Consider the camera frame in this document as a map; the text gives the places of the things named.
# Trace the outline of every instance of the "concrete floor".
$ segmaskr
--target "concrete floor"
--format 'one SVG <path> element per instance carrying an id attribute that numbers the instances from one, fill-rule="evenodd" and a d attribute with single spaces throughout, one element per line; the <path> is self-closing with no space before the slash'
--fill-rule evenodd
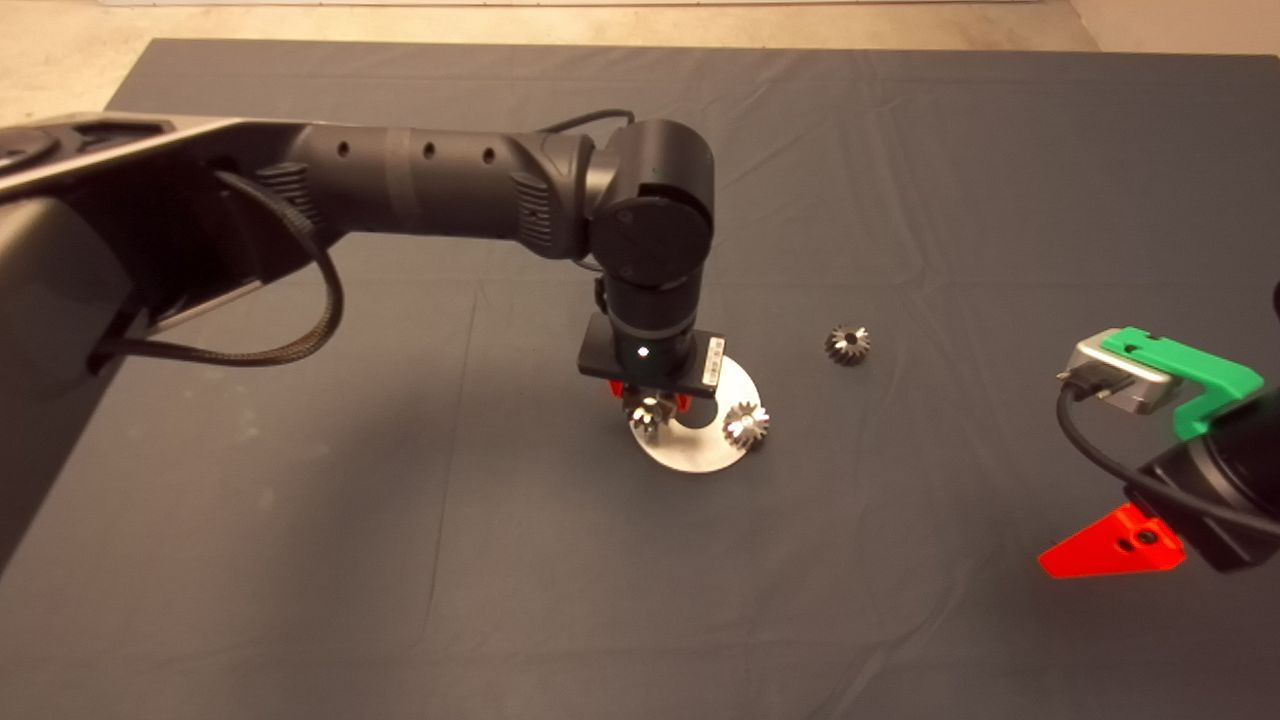
<path id="1" fill-rule="evenodd" d="M 644 8 L 108 8 L 0 0 L 0 127 L 102 108 L 154 37 L 1277 53 L 1276 0 Z"/>

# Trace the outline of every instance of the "dark gray tablecloth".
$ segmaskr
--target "dark gray tablecloth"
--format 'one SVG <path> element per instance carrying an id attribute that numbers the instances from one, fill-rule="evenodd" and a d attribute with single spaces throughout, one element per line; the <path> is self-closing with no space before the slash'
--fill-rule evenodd
<path id="1" fill-rule="evenodd" d="M 349 237 L 298 365 L 129 360 L 0 583 L 3 717 L 1280 716 L 1280 564 L 1055 582 L 1121 501 L 1053 423 L 1137 324 L 1280 373 L 1275 58 L 157 41 L 113 109 L 703 132 L 700 324 L 774 416 L 712 477 L 573 366 L 590 275 Z M 603 140 L 607 127 L 594 128 Z M 256 348 L 303 273 L 173 333 Z M 874 334 L 867 365 L 820 350 Z M 1129 461 L 1167 415 L 1084 413 Z"/>

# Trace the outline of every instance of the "black cable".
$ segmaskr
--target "black cable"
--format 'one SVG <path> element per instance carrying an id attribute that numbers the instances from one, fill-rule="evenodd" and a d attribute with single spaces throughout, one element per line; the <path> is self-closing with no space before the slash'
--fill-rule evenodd
<path id="1" fill-rule="evenodd" d="M 1181 510 L 1202 515 L 1204 518 L 1212 518 L 1258 537 L 1280 541 L 1280 523 L 1275 523 L 1249 512 L 1243 512 L 1225 505 L 1210 502 L 1188 492 L 1172 488 L 1108 457 L 1105 452 L 1102 452 L 1102 450 L 1084 438 L 1084 434 L 1080 433 L 1080 429 L 1075 425 L 1075 420 L 1071 418 L 1071 405 L 1085 397 L 1089 397 L 1089 395 L 1078 393 L 1075 387 L 1064 384 L 1062 392 L 1057 396 L 1057 424 L 1062 428 L 1062 434 L 1066 436 L 1066 439 L 1070 441 L 1070 443 L 1075 446 L 1075 450 L 1080 451 L 1080 455 L 1085 456 L 1091 462 L 1101 468 L 1103 471 L 1119 478 L 1125 484 L 1133 486 L 1146 495 L 1158 497 L 1160 500 L 1164 500 Z"/>
<path id="2" fill-rule="evenodd" d="M 173 342 L 114 338 L 100 342 L 97 348 L 95 348 L 95 355 L 137 355 L 233 368 L 268 368 L 297 363 L 315 354 L 329 342 L 329 338 L 338 329 L 338 325 L 342 323 L 343 311 L 342 281 L 338 278 L 338 269 L 334 266 L 329 254 L 316 241 L 315 225 L 311 220 L 293 205 L 289 205 L 287 201 L 248 179 L 227 172 L 216 172 L 214 174 L 224 184 L 239 192 L 250 201 L 256 202 L 271 213 L 275 219 L 280 220 L 285 231 L 298 241 L 298 245 L 306 250 L 311 260 L 320 268 L 320 274 L 325 282 L 325 306 L 320 319 L 306 334 L 293 342 L 259 352 L 218 352 L 215 350 Z"/>
<path id="3" fill-rule="evenodd" d="M 567 129 L 582 127 L 586 123 L 594 123 L 595 120 L 603 120 L 605 118 L 625 118 L 628 126 L 632 126 L 636 122 L 636 114 L 632 113 L 631 110 L 623 110 L 622 108 L 605 108 L 603 110 L 593 110 L 590 113 L 584 113 L 581 115 L 568 118 L 567 120 L 561 120 L 558 123 L 549 124 L 534 132 L 564 132 Z"/>

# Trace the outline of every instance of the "circular metal plate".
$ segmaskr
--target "circular metal plate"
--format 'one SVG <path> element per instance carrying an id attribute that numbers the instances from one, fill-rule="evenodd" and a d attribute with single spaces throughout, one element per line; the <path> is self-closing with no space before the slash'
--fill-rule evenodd
<path id="1" fill-rule="evenodd" d="M 686 428 L 677 415 L 658 432 L 645 436 L 643 430 L 631 433 L 636 443 L 662 465 L 681 473 L 714 473 L 737 462 L 745 450 L 733 447 L 724 439 L 724 414 L 739 402 L 760 405 L 760 393 L 741 365 L 724 356 L 721 382 L 716 388 L 716 419 L 703 428 Z"/>

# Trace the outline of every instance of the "gear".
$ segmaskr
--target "gear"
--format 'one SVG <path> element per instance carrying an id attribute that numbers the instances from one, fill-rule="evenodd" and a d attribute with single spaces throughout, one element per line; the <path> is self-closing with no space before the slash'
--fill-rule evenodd
<path id="1" fill-rule="evenodd" d="M 872 351 L 872 336 L 867 328 L 840 325 L 827 336 L 827 356 L 838 365 L 856 365 Z"/>
<path id="2" fill-rule="evenodd" d="M 622 391 L 622 410 L 632 428 L 652 436 L 676 414 L 676 396 L 628 386 Z"/>
<path id="3" fill-rule="evenodd" d="M 741 450 L 751 450 L 769 434 L 769 413 L 754 402 L 739 402 L 724 414 L 724 439 Z"/>

